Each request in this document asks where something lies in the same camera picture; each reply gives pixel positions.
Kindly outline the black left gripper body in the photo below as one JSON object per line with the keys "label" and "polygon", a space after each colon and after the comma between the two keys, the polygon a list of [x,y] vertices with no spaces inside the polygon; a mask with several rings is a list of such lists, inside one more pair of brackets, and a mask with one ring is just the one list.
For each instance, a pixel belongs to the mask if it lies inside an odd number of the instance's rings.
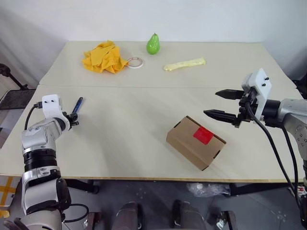
{"label": "black left gripper body", "polygon": [[71,117],[67,112],[62,112],[64,118],[64,124],[65,124],[65,131],[69,131],[71,129]]}

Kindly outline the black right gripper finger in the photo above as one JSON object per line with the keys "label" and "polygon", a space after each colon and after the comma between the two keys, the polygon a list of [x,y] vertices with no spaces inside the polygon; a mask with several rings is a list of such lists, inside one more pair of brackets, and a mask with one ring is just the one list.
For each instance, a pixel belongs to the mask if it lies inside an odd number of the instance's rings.
{"label": "black right gripper finger", "polygon": [[232,89],[224,89],[215,93],[215,95],[220,96],[225,99],[237,100],[241,99],[244,95],[244,91],[242,90],[232,90]]}
{"label": "black right gripper finger", "polygon": [[221,110],[211,109],[211,110],[204,110],[203,112],[205,115],[207,115],[212,119],[226,123],[232,124],[237,119],[235,114],[226,113],[225,111]]}

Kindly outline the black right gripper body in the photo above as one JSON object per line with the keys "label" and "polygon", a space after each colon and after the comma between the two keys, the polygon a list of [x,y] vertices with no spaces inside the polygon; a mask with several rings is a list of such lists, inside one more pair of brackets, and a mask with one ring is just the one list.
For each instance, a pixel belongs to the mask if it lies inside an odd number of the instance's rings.
{"label": "black right gripper body", "polygon": [[236,128],[239,128],[242,122],[253,121],[252,113],[255,115],[255,111],[258,107],[257,102],[257,91],[255,88],[250,88],[247,93],[244,93],[242,98],[239,101],[239,113],[237,117],[232,122],[232,125]]}

